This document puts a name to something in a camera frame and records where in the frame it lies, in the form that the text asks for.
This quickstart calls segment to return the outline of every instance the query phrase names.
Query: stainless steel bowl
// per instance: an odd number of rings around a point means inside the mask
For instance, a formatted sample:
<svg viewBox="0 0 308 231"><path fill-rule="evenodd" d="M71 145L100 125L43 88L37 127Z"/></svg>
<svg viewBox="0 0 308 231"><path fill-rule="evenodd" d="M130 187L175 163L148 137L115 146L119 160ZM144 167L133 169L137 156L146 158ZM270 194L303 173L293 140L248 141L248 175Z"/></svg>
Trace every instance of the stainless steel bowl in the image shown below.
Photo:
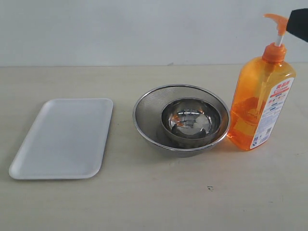
<svg viewBox="0 0 308 231"><path fill-rule="evenodd" d="M211 104L193 98L177 99L163 109L165 134L179 148L198 148L215 139L221 117Z"/></svg>
<svg viewBox="0 0 308 231"><path fill-rule="evenodd" d="M219 113L220 127L210 143L196 148L181 148L164 132L161 124L163 109L170 102L182 98L207 102ZM214 147L225 138L230 126L230 113L225 103L215 94L192 85L173 84L155 88L141 96L133 109L133 122L137 131L161 152L169 156L189 157Z"/></svg>

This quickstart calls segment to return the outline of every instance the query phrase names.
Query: white tray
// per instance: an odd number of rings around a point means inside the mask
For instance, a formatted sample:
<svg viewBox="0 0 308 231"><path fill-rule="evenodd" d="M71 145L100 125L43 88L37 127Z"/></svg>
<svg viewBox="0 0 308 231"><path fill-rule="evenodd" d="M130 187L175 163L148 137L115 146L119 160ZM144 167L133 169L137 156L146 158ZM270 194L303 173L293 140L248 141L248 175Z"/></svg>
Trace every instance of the white tray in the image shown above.
<svg viewBox="0 0 308 231"><path fill-rule="evenodd" d="M17 180L84 179L101 168L113 102L55 99L42 107L9 174Z"/></svg>

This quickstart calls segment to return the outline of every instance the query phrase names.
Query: beige table surface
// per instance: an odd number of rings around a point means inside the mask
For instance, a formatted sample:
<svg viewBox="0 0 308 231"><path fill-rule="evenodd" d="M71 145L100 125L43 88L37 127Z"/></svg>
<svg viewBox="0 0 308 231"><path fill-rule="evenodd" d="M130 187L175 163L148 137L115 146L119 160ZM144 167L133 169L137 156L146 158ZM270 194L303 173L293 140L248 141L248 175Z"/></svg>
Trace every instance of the beige table surface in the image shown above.
<svg viewBox="0 0 308 231"><path fill-rule="evenodd" d="M0 230L308 230L308 64L294 64L297 79L272 136L251 152L240 152L225 139L201 155L168 159L134 128L135 102L160 85L197 85L230 106L240 68L0 68ZM9 177L9 166L46 101L105 97L114 101L114 112L96 176Z"/></svg>

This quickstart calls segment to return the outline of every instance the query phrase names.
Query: stainless steel colander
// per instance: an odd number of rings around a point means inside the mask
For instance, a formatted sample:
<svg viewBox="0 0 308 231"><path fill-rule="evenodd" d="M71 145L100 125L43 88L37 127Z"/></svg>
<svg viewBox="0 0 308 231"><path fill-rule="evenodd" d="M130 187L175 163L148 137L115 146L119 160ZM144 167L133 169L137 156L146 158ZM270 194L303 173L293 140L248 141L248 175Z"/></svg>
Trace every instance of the stainless steel colander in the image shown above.
<svg viewBox="0 0 308 231"><path fill-rule="evenodd" d="M162 111L172 101L181 98L200 99L219 112L220 129L211 143L197 148L180 148L166 136L161 123ZM161 151L176 157L189 157L214 147L226 136L230 126L230 113L225 103L215 94L192 85L173 84L155 88L140 97L133 109L133 122L138 132Z"/></svg>

